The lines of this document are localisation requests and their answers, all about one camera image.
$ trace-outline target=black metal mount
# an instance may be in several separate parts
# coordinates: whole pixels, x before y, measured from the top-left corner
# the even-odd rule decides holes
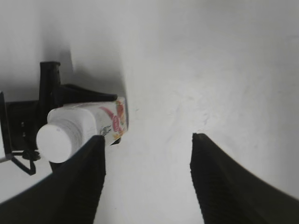
[[[11,160],[19,168],[33,175],[36,173],[34,161],[40,159],[36,146],[38,130],[47,123],[50,110],[65,104],[84,102],[109,102],[117,99],[116,94],[105,94],[83,89],[72,84],[61,84],[59,62],[40,63],[39,100],[5,102],[0,93],[0,120],[5,159]],[[30,168],[23,165],[16,156],[30,161]],[[52,169],[56,164],[50,163]]]

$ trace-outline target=bottle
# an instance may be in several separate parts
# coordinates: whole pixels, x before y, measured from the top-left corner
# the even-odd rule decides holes
[[[51,110],[48,123],[37,133],[40,154],[50,162],[71,158],[94,135],[103,135],[111,145],[127,130],[125,98],[114,102],[90,102],[65,105]]]

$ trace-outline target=white surface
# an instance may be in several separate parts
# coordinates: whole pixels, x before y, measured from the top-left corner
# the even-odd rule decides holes
[[[96,223],[203,223],[189,170],[193,132],[299,198],[298,7],[296,0],[2,0],[0,89],[10,99],[37,98],[38,62],[68,50],[75,72],[68,78],[83,87],[117,89],[123,77],[130,130],[107,148]],[[49,173],[42,162],[33,177],[0,164],[0,197]]]
[[[68,120],[56,120],[44,125],[37,133],[39,153],[46,160],[62,163],[67,161],[82,146],[82,136]]]

